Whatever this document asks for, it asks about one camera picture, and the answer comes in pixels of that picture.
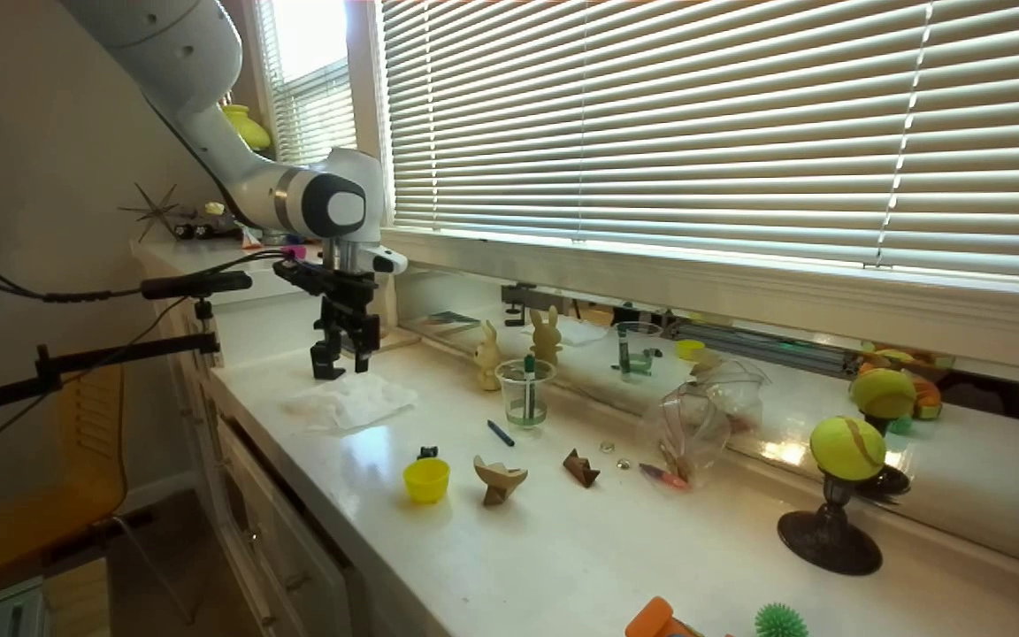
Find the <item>plastic toy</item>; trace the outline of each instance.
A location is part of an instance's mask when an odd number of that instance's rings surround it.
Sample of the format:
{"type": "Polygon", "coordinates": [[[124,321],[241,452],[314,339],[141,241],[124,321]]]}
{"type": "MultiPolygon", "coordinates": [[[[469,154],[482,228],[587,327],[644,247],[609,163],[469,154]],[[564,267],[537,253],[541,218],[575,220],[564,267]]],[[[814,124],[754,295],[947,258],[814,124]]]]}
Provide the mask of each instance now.
{"type": "Polygon", "coordinates": [[[450,464],[440,458],[440,445],[425,445],[416,464],[403,472],[403,491],[418,505],[433,505],[445,495],[450,464]]]}
{"type": "Polygon", "coordinates": [[[765,607],[754,617],[758,637],[806,637],[806,626],[792,607],[765,607]]]}
{"type": "Polygon", "coordinates": [[[498,330],[492,321],[482,321],[482,338],[475,349],[475,384],[482,392],[503,390],[498,364],[503,364],[498,330]]]}
{"type": "Polygon", "coordinates": [[[535,359],[555,364],[555,352],[559,352],[555,308],[550,311],[532,308],[532,327],[535,327],[535,359]]]}
{"type": "Polygon", "coordinates": [[[595,472],[595,467],[587,464],[587,458],[582,458],[578,451],[569,451],[569,458],[566,458],[566,472],[569,472],[585,490],[592,490],[595,477],[602,474],[602,472],[595,472]]]}
{"type": "Polygon", "coordinates": [[[485,464],[475,458],[475,474],[485,483],[485,505],[503,505],[511,491],[526,477],[521,467],[485,464]]]}
{"type": "Polygon", "coordinates": [[[627,637],[702,637],[693,626],[676,619],[667,599],[650,599],[622,632],[627,637]]]}

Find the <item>clear plastic container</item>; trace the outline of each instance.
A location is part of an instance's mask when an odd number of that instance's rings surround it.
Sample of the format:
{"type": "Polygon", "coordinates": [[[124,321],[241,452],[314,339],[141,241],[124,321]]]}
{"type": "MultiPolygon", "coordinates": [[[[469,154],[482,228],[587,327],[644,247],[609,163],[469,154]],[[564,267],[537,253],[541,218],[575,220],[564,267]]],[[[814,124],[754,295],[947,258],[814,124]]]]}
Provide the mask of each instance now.
{"type": "Polygon", "coordinates": [[[667,464],[702,483],[721,461],[734,433],[758,430],[760,413],[760,371],[752,364],[717,364],[667,392],[644,424],[655,435],[667,464]]]}
{"type": "Polygon", "coordinates": [[[508,420],[513,424],[537,424],[550,413],[550,376],[554,364],[535,360],[535,371],[524,360],[498,364],[508,420]]]}

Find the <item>white countertop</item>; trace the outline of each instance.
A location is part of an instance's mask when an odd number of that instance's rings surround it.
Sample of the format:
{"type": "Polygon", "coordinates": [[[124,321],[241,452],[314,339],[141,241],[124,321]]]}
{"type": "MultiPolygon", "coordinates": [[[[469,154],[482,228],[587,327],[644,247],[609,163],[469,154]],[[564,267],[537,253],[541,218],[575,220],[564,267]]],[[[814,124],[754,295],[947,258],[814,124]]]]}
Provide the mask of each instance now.
{"type": "MultiPolygon", "coordinates": [[[[440,338],[452,352],[475,352],[478,327],[440,338]]],[[[532,349],[532,330],[498,330],[508,353],[532,349]]],[[[668,352],[668,339],[634,338],[641,349],[668,352]]],[[[760,430],[735,438],[746,458],[769,458],[788,472],[818,474],[806,438],[818,420],[848,413],[859,419],[848,399],[848,380],[833,380],[788,364],[742,360],[760,371],[760,430]]],[[[688,364],[658,359],[655,376],[618,380],[609,376],[617,360],[617,339],[566,339],[564,384],[582,385],[585,397],[617,404],[627,413],[644,413],[655,397],[667,397],[688,380],[688,364]]],[[[912,490],[894,500],[893,513],[927,527],[943,527],[972,546],[1019,555],[1019,420],[1005,413],[970,410],[944,404],[939,420],[912,420],[909,433],[887,433],[887,464],[905,472],[912,490]]]]}
{"type": "Polygon", "coordinates": [[[1016,561],[852,502],[885,566],[824,574],[776,534],[781,513],[820,505],[804,477],[727,458],[708,487],[671,491],[637,472],[658,458],[618,410],[555,392],[545,424],[513,430],[498,397],[471,385],[469,360],[418,345],[374,353],[368,376],[416,390],[418,404],[358,433],[313,420],[300,409],[325,385],[303,352],[223,369],[212,392],[314,516],[335,525],[340,546],[354,546],[349,561],[385,566],[445,634],[614,637],[650,594],[708,637],[754,634],[769,602],[799,609],[814,637],[1019,634],[1016,561]],[[513,451],[490,419],[513,433],[513,451]],[[452,464],[440,505],[400,491],[421,445],[452,464]],[[569,451],[602,467],[595,490],[564,472],[569,451]],[[482,505],[478,452],[532,472],[498,510],[482,505]]]}

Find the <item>tennis ball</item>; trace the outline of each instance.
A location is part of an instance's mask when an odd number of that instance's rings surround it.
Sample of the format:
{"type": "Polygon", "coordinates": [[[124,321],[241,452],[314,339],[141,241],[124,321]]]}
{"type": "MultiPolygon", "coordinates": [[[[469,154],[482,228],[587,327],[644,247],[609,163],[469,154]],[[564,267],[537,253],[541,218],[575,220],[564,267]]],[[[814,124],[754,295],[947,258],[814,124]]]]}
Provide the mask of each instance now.
{"type": "Polygon", "coordinates": [[[684,360],[696,364],[708,353],[708,345],[681,339],[676,352],[681,352],[684,360]]]}
{"type": "Polygon", "coordinates": [[[824,474],[867,483],[885,467],[887,445],[867,420],[839,413],[814,430],[812,452],[824,474]]]}
{"type": "Polygon", "coordinates": [[[867,413],[867,419],[909,419],[917,399],[917,385],[909,380],[909,371],[900,369],[865,369],[852,380],[852,404],[867,413]]]}

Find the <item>cabinet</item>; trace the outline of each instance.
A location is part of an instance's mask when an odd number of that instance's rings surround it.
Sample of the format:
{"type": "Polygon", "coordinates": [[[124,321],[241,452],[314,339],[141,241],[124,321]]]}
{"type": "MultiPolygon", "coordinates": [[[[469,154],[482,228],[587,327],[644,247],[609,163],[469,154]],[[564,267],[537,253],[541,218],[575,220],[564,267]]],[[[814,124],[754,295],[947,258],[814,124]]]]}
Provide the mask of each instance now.
{"type": "Polygon", "coordinates": [[[230,534],[247,546],[263,593],[273,602],[266,632],[288,637],[354,634],[349,561],[314,538],[233,424],[219,420],[219,442],[230,534]]]}

